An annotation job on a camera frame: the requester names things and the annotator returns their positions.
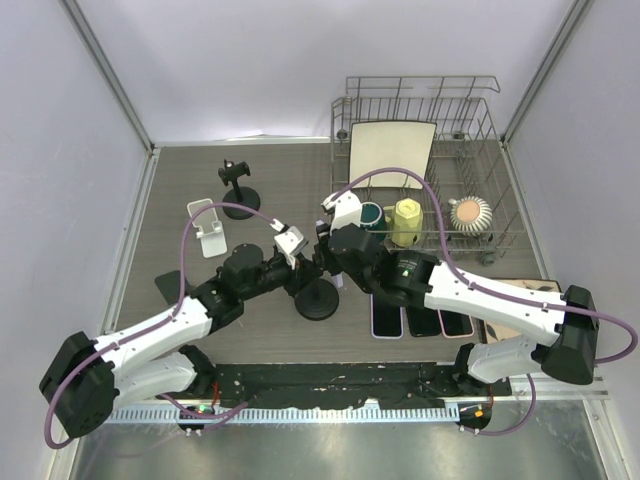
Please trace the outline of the white phone stand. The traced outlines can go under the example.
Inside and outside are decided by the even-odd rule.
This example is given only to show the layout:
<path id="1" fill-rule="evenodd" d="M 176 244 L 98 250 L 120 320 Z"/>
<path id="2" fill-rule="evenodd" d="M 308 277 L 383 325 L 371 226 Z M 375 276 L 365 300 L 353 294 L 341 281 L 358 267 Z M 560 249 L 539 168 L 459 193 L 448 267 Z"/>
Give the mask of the white phone stand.
<path id="1" fill-rule="evenodd" d="M 194 217 L 192 226 L 196 238 L 200 241 L 204 258 L 213 258 L 227 252 L 227 242 L 221 220 L 210 198 L 200 199 L 187 204 L 189 217 Z"/>

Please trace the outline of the black gooseneck phone stand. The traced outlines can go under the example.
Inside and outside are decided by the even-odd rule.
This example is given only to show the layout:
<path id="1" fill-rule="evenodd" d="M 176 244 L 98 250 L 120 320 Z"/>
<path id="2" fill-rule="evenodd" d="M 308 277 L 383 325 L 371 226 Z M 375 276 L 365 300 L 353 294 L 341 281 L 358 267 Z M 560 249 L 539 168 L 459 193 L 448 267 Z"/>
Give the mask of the black gooseneck phone stand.
<path id="1" fill-rule="evenodd" d="M 332 282 L 316 279 L 301 290 L 294 299 L 298 313 L 310 321 L 331 317 L 339 307 L 339 293 Z"/>

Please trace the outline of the black round phone stand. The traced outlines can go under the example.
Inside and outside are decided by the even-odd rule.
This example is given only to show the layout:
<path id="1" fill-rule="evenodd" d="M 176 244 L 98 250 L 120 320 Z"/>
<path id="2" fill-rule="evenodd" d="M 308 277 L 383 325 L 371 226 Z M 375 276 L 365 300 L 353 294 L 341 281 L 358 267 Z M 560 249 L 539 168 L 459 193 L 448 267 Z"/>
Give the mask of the black round phone stand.
<path id="1" fill-rule="evenodd" d="M 218 169 L 218 176 L 225 186 L 231 189 L 223 197 L 224 203 L 239 204 L 258 211 L 261 206 L 261 199 L 257 191 L 247 186 L 240 186 L 238 179 L 242 176 L 250 176 L 249 165 L 242 161 L 235 163 L 224 159 L 223 166 Z"/>

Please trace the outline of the lavender case phone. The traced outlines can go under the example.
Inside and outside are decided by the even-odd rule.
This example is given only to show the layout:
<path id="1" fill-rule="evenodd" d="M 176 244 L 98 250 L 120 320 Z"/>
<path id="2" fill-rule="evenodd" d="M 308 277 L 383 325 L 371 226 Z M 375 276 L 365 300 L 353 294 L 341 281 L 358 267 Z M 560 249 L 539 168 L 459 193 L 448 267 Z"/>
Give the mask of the lavender case phone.
<path id="1" fill-rule="evenodd" d="M 371 334 L 377 339 L 400 339 L 403 336 L 402 309 L 376 296 L 371 297 Z"/>

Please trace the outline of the black case phone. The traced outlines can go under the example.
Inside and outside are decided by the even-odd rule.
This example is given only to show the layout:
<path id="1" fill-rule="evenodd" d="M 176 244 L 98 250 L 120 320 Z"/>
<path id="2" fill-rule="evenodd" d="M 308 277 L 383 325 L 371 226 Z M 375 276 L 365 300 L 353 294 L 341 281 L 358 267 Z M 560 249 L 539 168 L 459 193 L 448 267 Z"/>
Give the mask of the black case phone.
<path id="1" fill-rule="evenodd" d="M 405 308 L 410 334 L 414 337 L 432 337 L 441 334 L 439 313 L 436 310 L 409 306 Z"/>

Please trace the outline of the pink case phone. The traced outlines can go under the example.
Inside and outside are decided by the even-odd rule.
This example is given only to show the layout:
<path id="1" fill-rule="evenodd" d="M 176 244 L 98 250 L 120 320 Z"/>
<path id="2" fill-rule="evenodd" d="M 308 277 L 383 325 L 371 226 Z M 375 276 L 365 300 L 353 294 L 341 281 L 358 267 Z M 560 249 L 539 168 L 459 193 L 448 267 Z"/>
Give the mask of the pink case phone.
<path id="1" fill-rule="evenodd" d="M 439 310 L 438 317 L 445 338 L 466 338 L 475 333 L 473 320 L 468 315 Z"/>

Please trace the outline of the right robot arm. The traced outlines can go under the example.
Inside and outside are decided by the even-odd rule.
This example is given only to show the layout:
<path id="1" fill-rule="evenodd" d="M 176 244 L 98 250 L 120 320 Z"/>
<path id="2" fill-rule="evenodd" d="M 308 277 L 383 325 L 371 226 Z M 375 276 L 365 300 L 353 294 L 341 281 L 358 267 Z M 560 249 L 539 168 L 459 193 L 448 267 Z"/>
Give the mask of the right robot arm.
<path id="1" fill-rule="evenodd" d="M 589 290 L 572 285 L 546 292 L 453 272 L 415 250 L 390 252 L 354 224 L 316 225 L 314 258 L 332 275 L 344 273 L 366 294 L 405 310 L 455 312 L 516 331 L 494 344 L 466 344 L 451 380 L 465 395 L 505 377 L 543 372 L 573 385 L 593 381 L 599 322 Z"/>

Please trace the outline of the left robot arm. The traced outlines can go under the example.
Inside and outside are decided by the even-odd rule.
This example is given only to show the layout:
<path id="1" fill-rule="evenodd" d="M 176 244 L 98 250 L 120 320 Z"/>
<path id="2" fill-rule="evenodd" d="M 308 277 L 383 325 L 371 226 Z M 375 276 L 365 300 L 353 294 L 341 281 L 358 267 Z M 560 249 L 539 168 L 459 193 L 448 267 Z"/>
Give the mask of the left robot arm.
<path id="1" fill-rule="evenodd" d="M 258 246 L 242 244 L 195 288 L 188 288 L 179 273 L 177 299 L 156 316 L 95 339 L 83 331 L 68 336 L 39 383 L 48 403 L 47 445 L 61 449 L 68 444 L 53 440 L 54 421 L 74 440 L 138 400 L 170 392 L 205 397 L 214 368 L 193 341 L 237 320 L 246 301 L 277 289 L 298 298 L 322 274 L 320 261 L 301 252 L 289 255 L 276 248 L 264 259 Z"/>

